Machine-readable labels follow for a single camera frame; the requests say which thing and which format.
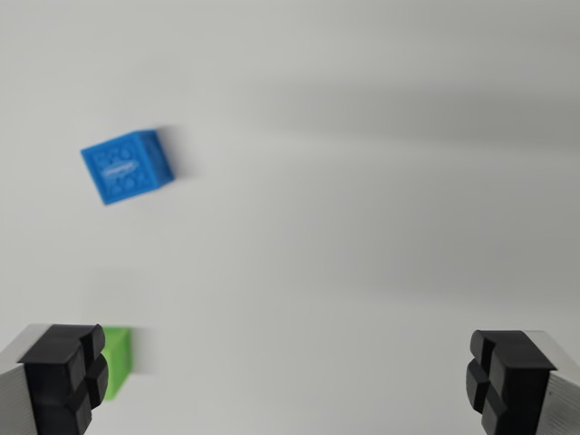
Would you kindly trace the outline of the silver black-tipped gripper right finger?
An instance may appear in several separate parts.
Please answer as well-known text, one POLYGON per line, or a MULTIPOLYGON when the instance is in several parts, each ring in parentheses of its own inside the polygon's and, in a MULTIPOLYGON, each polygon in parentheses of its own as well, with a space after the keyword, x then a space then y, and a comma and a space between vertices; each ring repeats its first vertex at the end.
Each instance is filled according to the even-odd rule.
POLYGON ((579 364, 543 331, 476 330, 470 406, 490 435, 579 432, 579 364))

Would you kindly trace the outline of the silver black-tipped gripper left finger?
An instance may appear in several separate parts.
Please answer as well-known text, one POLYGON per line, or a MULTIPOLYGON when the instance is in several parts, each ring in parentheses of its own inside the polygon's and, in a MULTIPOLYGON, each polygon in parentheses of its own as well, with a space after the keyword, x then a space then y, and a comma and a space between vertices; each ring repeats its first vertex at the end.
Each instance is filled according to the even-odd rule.
POLYGON ((98 325, 30 324, 1 351, 1 432, 80 435, 108 388, 98 325))

